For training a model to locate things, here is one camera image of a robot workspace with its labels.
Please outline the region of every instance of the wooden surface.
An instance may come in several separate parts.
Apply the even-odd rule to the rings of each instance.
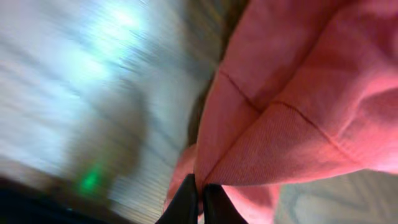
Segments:
[[[1,0],[1,174],[154,223],[178,155],[195,141],[194,104],[243,8]],[[275,222],[398,223],[397,177],[358,172],[286,186]]]

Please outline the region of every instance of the table surface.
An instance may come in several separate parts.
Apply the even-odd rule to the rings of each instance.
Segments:
[[[244,5],[0,1],[1,174],[154,223]],[[275,222],[398,223],[398,179],[286,186]]]

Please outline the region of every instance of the wood grain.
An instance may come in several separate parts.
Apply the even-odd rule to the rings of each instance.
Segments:
[[[1,175],[154,223],[245,3],[0,1]],[[275,222],[398,223],[397,189],[375,172],[286,186]]]

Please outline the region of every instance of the garment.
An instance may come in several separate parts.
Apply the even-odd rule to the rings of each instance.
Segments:
[[[398,1],[251,0],[168,201],[194,172],[272,223],[280,184],[361,169],[398,170]]]

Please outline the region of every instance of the pink fabric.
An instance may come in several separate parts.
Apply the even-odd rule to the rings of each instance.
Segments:
[[[272,223],[279,184],[361,169],[398,170],[398,1],[251,0],[168,199],[194,170]]]

